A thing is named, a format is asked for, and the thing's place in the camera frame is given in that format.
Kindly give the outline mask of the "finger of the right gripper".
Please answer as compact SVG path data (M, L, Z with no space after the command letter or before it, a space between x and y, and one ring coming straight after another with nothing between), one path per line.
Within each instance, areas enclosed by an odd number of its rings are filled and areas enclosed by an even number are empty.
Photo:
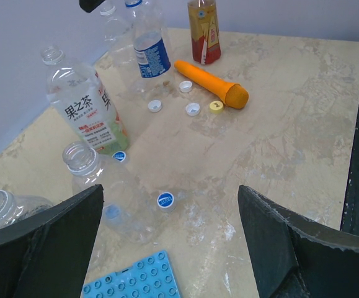
M105 0L79 0L80 8L86 12L91 13L97 9Z

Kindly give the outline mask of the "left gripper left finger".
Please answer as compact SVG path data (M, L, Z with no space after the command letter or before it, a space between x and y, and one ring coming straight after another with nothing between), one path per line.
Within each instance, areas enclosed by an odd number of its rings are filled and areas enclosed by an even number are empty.
M0 297L79 297L104 206L91 186L0 229Z

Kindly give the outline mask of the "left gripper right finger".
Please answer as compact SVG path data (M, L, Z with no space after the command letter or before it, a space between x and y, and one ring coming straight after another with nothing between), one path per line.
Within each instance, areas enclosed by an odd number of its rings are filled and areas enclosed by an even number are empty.
M240 186L237 201L260 297L359 297L359 236Z

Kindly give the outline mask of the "juice bottle with white label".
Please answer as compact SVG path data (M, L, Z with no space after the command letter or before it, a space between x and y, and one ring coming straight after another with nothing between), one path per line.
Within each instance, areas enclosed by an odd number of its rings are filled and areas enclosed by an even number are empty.
M128 135L95 68L56 45L40 54L47 66L47 99L76 135L100 154L125 151Z

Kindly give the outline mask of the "white blue bottle cap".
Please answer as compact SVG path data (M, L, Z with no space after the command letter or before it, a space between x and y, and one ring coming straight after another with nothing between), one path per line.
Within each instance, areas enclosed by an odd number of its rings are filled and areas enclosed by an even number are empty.
M112 158L116 159L121 163L128 162L129 158L125 151L117 151L112 155Z

